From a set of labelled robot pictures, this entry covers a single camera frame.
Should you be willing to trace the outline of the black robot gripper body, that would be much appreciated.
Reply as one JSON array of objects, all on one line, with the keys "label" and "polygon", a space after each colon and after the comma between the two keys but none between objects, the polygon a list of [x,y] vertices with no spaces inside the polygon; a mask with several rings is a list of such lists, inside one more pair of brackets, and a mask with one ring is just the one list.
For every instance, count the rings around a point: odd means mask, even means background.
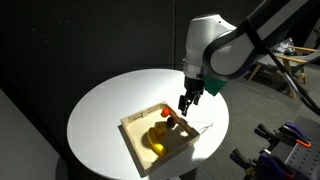
[{"label": "black robot gripper body", "polygon": [[185,77],[184,87],[186,89],[186,98],[188,100],[199,99],[203,94],[204,81]]}]

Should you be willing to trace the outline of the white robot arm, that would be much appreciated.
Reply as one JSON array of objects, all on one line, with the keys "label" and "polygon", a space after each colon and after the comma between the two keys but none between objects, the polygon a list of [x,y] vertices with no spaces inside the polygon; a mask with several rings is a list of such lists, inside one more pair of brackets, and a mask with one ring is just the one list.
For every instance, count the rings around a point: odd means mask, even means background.
[{"label": "white robot arm", "polygon": [[264,0],[238,26],[218,14],[191,20],[183,60],[186,93],[178,108],[187,114],[204,91],[217,94],[226,81],[242,77],[259,55],[270,55],[280,31],[319,4],[319,0]]}]

